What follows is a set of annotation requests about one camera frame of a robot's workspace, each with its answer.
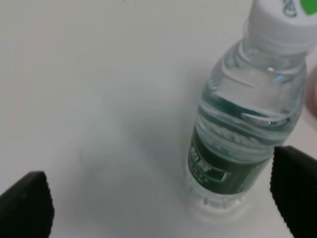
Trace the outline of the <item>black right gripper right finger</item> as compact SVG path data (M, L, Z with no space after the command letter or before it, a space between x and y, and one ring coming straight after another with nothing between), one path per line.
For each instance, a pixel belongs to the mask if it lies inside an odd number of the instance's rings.
M293 146L274 149L270 192L295 238L317 236L317 160Z

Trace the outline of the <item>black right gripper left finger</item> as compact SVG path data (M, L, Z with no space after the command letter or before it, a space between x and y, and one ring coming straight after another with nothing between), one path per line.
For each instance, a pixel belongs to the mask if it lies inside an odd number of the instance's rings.
M53 199L43 171L29 172L0 196L2 238L48 238L53 220Z

